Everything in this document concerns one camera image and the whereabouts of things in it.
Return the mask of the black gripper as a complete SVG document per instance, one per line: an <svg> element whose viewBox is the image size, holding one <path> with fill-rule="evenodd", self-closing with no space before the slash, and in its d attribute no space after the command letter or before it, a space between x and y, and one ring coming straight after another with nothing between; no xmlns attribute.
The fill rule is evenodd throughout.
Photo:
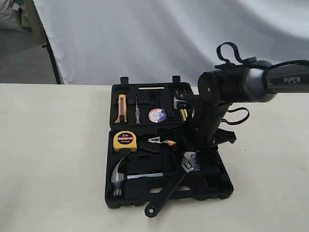
<svg viewBox="0 0 309 232"><path fill-rule="evenodd" d="M198 97L194 109L186 121L186 139L198 151L197 160L201 169L217 166L217 145L236 141L235 133L218 129L231 103L216 104Z"/></svg>

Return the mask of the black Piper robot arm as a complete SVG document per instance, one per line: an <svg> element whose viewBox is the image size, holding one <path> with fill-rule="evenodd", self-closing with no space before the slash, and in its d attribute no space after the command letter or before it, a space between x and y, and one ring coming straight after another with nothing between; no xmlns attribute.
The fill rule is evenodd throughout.
<svg viewBox="0 0 309 232"><path fill-rule="evenodd" d="M226 113L234 103L269 102L279 93L307 93L309 91L309 62L293 60L272 65L254 58L240 61L239 65L227 61L204 72L198 79L198 94L183 97L182 107L190 114L186 121L185 138L195 158L203 165L216 157L218 145L236 141L233 131L220 129L221 123L239 125L239 121L227 121Z"/></svg>

